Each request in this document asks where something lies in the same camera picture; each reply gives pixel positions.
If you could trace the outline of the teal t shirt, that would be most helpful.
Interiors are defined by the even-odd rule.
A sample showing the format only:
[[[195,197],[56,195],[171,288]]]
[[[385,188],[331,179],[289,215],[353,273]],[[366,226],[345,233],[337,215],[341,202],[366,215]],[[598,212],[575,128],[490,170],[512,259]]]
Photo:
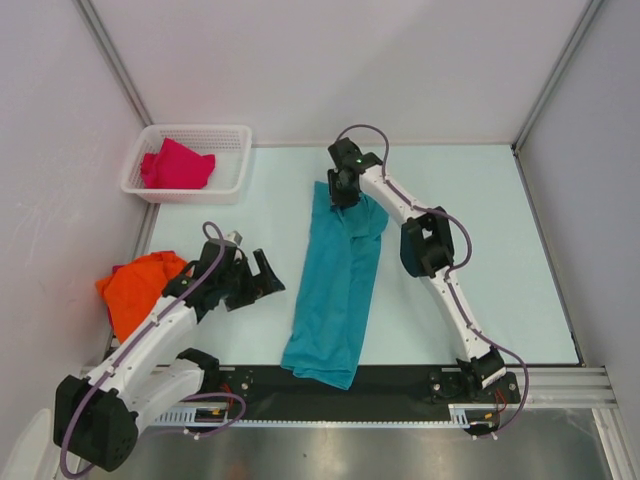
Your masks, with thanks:
[[[328,184],[314,184],[309,242],[281,359],[295,377],[351,388],[388,222],[371,197],[340,209],[331,205]]]

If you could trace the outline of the white plastic basket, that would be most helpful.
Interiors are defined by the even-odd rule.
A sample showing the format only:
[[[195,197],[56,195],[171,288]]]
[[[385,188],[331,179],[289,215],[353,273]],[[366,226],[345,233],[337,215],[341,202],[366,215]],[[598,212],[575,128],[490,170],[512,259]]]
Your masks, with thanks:
[[[216,165],[201,189],[152,189],[144,185],[141,164],[147,154],[160,152],[165,139],[200,155],[213,155]],[[248,175],[252,130],[244,125],[155,124],[140,133],[126,157],[120,188],[154,204],[236,204]]]

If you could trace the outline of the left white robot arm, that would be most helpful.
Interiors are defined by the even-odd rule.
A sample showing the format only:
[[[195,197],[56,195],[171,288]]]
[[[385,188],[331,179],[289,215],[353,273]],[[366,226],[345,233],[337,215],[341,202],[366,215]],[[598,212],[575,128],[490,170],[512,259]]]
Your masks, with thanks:
[[[233,311],[284,290],[264,252],[253,256],[256,272],[233,237],[208,240],[115,351],[87,375],[61,381],[53,442],[62,456],[111,472],[157,417],[191,396],[207,400],[219,392],[218,359],[187,342],[218,305]]]

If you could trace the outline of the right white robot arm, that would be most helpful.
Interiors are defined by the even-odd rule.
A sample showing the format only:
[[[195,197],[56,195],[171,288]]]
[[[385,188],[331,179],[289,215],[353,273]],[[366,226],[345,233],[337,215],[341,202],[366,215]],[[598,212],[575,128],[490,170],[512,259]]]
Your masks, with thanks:
[[[473,401],[486,400],[506,366],[498,348],[484,337],[456,277],[453,217],[441,207],[421,204],[387,173],[382,159],[362,152],[349,138],[337,139],[328,152],[334,162],[327,172],[332,206],[354,207],[368,196],[399,225],[405,271],[430,291],[453,332],[462,391]]]

